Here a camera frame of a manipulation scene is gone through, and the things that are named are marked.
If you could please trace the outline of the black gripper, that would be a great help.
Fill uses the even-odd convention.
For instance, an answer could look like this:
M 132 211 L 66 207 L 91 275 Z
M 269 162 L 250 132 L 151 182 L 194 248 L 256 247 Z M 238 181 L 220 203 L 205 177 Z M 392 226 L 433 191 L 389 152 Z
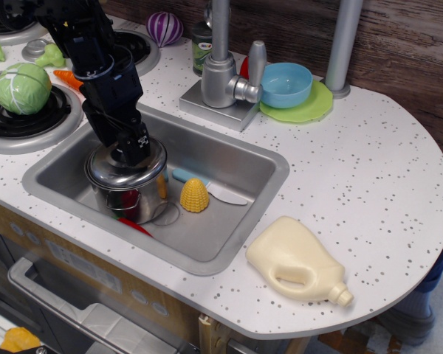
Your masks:
M 137 112 L 142 87 L 132 53 L 123 46 L 72 48 L 74 76 L 83 82 L 83 110 L 105 147 L 118 142 L 128 165 L 150 156 L 148 133 Z

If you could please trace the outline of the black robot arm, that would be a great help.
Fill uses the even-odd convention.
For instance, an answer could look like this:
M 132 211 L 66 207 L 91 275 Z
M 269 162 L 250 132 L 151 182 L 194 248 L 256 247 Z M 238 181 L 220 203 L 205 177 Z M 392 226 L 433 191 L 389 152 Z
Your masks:
M 31 21 L 45 27 L 83 82 L 82 108 L 98 139 L 116 145 L 131 166 L 149 157 L 149 133 L 136 108 L 142 86 L 133 55 L 117 44 L 98 1 L 0 1 L 0 20 L 10 30 Z

